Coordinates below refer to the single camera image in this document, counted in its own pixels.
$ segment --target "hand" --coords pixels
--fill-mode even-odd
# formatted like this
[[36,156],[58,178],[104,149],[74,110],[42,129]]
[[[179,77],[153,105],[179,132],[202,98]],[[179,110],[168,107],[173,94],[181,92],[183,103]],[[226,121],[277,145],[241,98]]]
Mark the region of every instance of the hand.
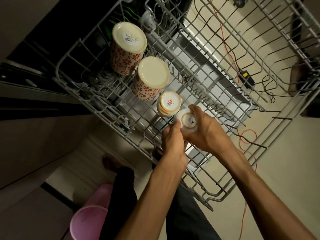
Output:
[[186,132],[181,130],[183,138],[199,149],[209,152],[215,157],[221,157],[226,151],[236,149],[230,137],[214,118],[201,110],[199,106],[189,105],[197,121],[197,131]]
[[188,165],[185,153],[188,141],[183,140],[180,127],[181,122],[177,120],[162,131],[162,158],[167,158],[173,164],[173,167],[176,167],[183,174]]

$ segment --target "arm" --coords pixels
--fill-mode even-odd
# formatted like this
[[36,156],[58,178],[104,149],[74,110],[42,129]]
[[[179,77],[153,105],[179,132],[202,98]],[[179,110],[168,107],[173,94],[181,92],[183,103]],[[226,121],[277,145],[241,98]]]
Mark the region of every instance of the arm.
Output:
[[190,105],[190,108],[197,117],[198,130],[194,133],[183,132],[184,138],[199,149],[213,154],[230,172],[263,238],[315,240],[310,231],[255,173],[217,120],[198,106]]
[[163,156],[116,239],[158,239],[182,174],[187,168],[180,121],[162,133]]

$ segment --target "barcode sticker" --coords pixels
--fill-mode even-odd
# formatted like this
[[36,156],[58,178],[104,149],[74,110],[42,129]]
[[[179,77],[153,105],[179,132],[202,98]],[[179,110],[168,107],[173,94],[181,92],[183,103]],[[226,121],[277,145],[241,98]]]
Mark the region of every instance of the barcode sticker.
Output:
[[122,38],[128,45],[138,46],[140,44],[139,37],[134,36],[132,33],[123,32]]

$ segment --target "person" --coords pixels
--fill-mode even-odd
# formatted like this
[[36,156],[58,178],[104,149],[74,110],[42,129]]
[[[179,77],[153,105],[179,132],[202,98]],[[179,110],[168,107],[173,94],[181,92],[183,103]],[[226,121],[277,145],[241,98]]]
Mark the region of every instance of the person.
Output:
[[187,168],[185,145],[192,143],[214,155],[230,172],[243,194],[264,239],[316,238],[255,173],[216,119],[190,105],[197,131],[180,130],[180,121],[162,132],[161,160],[137,200],[134,172],[117,163],[105,164],[117,172],[110,205],[99,240],[158,239],[166,219],[167,239],[221,240],[197,202],[179,184]]

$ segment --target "cup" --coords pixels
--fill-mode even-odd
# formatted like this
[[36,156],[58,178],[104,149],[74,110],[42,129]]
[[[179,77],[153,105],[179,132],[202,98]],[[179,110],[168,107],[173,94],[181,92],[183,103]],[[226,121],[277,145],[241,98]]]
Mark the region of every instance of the cup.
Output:
[[175,115],[181,107],[182,98],[174,91],[167,91],[157,101],[158,114],[162,117]]
[[174,117],[174,122],[179,119],[181,121],[181,129],[187,132],[195,132],[197,130],[196,115],[192,109],[185,108],[180,110]]
[[138,26],[120,22],[113,27],[112,37],[110,65],[115,72],[130,75],[146,50],[146,35]]
[[170,70],[158,57],[148,56],[141,60],[132,83],[132,92],[141,100],[154,99],[168,84]]

